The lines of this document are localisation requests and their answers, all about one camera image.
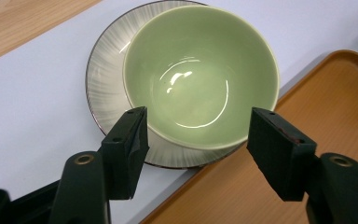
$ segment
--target wooden surface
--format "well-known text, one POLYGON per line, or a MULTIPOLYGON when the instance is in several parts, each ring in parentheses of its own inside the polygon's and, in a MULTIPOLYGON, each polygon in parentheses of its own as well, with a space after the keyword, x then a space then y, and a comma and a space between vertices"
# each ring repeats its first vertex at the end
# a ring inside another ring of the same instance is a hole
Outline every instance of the wooden surface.
MULTIPOLYGON (((276 112, 317 144, 358 161, 358 54, 330 54, 286 93, 276 112)), ((203 168, 143 223, 308 223, 305 201, 284 203, 246 147, 203 168)))
POLYGON ((0 0, 0 56, 101 0, 0 0))

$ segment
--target white table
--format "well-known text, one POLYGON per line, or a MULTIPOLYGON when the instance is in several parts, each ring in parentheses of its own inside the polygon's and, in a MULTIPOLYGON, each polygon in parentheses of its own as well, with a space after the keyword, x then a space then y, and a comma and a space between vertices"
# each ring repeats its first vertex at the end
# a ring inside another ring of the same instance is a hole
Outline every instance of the white table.
MULTIPOLYGON (((149 2, 103 0, 0 57, 0 189, 12 200, 59 179, 70 156, 99 148, 85 92, 91 49, 112 21, 149 2)), ((267 39, 281 95, 327 53, 358 51, 358 1, 202 3, 243 17, 267 39)), ((138 223, 196 172, 146 164, 134 199, 111 202, 113 222, 138 223)))

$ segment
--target ceramic bowl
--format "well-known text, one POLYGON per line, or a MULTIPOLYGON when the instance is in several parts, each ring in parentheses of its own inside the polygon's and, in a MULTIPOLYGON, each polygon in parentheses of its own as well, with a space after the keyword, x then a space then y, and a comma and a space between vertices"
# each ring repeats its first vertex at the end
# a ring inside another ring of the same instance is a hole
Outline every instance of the ceramic bowl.
POLYGON ((225 10, 189 6, 149 21, 132 39, 123 80, 148 126, 182 147, 215 150, 247 139, 253 106, 273 110, 277 64, 257 30, 225 10))

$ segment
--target bowl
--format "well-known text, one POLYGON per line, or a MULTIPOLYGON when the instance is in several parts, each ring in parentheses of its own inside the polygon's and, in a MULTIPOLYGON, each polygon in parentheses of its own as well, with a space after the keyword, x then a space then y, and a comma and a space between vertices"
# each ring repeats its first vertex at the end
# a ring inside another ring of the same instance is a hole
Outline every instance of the bowl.
POLYGON ((150 130, 203 150, 244 142, 252 107, 273 110, 279 91, 262 35, 206 6, 171 9, 144 25, 127 49, 123 82, 131 106, 147 106, 150 130))

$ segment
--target white plate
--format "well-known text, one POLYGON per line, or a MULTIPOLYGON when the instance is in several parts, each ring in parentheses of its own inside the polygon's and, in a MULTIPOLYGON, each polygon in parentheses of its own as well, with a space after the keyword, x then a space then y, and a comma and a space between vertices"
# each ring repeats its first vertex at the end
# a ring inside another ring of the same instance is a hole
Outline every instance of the white plate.
MULTIPOLYGON (((97 40, 86 73, 89 109, 103 133, 112 129, 121 115, 131 109, 127 99, 122 67, 127 46, 138 30, 159 13, 174 7, 200 5, 187 1, 160 1, 143 5, 112 22, 97 40)), ((195 150, 174 145, 148 131, 149 152, 145 162, 166 168, 190 168, 219 161, 238 147, 195 150)))

